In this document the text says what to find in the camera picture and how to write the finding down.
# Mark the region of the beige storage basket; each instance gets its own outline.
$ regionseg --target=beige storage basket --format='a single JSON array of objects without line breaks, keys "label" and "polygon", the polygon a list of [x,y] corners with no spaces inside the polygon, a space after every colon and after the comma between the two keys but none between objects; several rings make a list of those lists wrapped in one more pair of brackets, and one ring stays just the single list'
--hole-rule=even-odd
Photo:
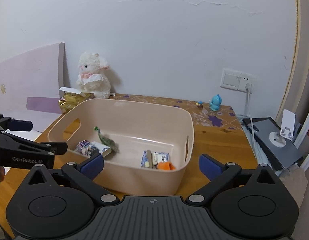
[{"label": "beige storage basket", "polygon": [[[94,127],[119,145],[119,152],[104,158],[104,169],[94,182],[128,195],[174,195],[190,161],[194,130],[184,109],[113,99],[90,99],[62,117],[48,134],[49,141],[63,141],[64,130],[80,119],[79,128],[66,141],[63,163],[86,158],[73,152],[78,142],[97,141]],[[169,153],[172,171],[141,168],[145,150]]]}]

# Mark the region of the power cord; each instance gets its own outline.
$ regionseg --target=power cord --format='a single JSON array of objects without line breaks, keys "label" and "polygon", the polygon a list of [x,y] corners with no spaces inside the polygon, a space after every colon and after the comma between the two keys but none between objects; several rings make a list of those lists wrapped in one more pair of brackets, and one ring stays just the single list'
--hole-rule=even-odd
[{"label": "power cord", "polygon": [[252,94],[252,84],[247,83],[246,84],[246,91],[248,94],[248,110],[249,110],[249,116],[250,116],[250,124],[251,124],[251,131],[252,131],[252,146],[253,146],[253,152],[256,155],[256,145],[255,145],[255,139],[254,139],[254,128],[253,128],[253,121],[251,117],[251,111],[250,111],[250,96]]}]

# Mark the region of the blue dinosaur toy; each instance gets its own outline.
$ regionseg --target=blue dinosaur toy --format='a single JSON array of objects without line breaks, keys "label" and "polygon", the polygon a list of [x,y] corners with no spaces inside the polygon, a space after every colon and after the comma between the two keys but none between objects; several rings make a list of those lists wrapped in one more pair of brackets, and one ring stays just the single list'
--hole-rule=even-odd
[{"label": "blue dinosaur toy", "polygon": [[219,108],[220,108],[221,103],[222,103],[222,99],[221,99],[220,95],[217,94],[216,96],[214,96],[214,97],[212,98],[211,101],[209,101],[210,109],[211,109],[212,111],[218,111]]}]

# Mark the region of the wooden table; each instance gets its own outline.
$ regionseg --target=wooden table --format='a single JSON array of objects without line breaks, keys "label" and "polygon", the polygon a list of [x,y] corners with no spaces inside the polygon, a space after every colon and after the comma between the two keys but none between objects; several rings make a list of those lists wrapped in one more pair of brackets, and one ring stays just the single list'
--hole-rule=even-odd
[{"label": "wooden table", "polygon": [[[254,169],[257,165],[246,135],[241,129],[241,125],[232,108],[229,106],[221,106],[218,112],[213,112],[207,104],[204,104],[208,113],[203,114],[202,110],[197,108],[193,101],[122,94],[117,94],[115,97],[111,97],[111,99],[181,107],[192,115],[195,131],[192,157],[176,193],[176,195],[181,195],[184,199],[209,182],[199,170],[199,156],[202,153],[209,154],[221,163],[237,163],[243,169]],[[51,124],[36,141],[48,141],[48,132],[57,121]],[[69,138],[77,127],[78,123],[72,123],[65,131],[65,138]],[[62,164],[63,162],[59,159],[59,156],[56,156],[54,168],[59,169]],[[6,174],[5,180],[0,183],[0,225],[10,236],[13,236],[13,234],[5,217],[5,210],[11,197],[27,173],[28,170],[11,168]],[[122,193],[114,193],[120,198],[123,196]]]}]

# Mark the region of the hand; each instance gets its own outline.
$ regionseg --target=hand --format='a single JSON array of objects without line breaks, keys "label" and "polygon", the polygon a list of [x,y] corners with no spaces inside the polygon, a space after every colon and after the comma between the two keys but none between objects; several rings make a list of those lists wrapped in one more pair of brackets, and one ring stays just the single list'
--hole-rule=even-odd
[{"label": "hand", "polygon": [[6,174],[6,171],[3,167],[0,166],[0,181],[4,180],[4,175]]}]

